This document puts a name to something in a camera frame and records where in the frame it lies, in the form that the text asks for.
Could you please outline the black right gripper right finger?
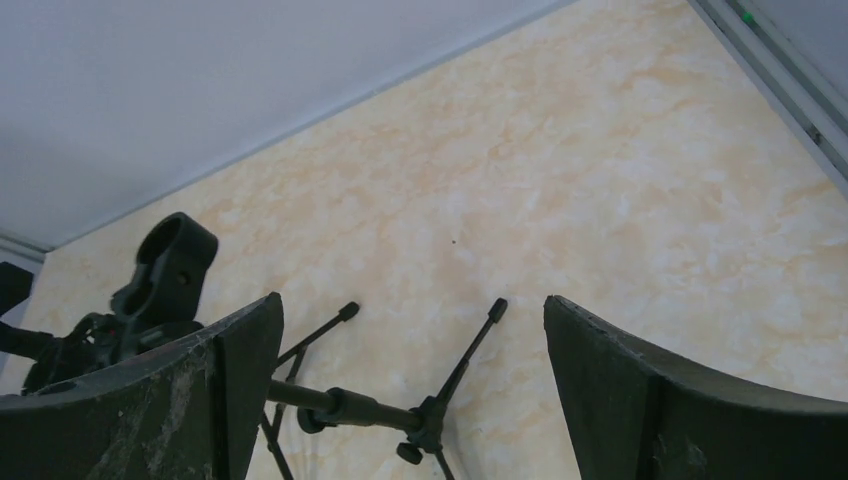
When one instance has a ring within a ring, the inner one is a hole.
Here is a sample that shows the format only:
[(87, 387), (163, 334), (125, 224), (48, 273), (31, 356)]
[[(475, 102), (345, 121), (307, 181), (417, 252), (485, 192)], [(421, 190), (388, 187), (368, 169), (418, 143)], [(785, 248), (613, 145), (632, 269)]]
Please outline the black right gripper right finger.
[(747, 381), (549, 296), (544, 329), (585, 479), (843, 479), (847, 406)]

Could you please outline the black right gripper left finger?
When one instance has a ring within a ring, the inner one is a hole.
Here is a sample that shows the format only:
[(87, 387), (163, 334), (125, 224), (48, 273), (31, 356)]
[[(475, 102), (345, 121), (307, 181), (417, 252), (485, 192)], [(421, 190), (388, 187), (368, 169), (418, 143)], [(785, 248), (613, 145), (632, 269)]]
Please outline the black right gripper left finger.
[(242, 479), (284, 329), (272, 293), (105, 369), (1, 399), (5, 479)]

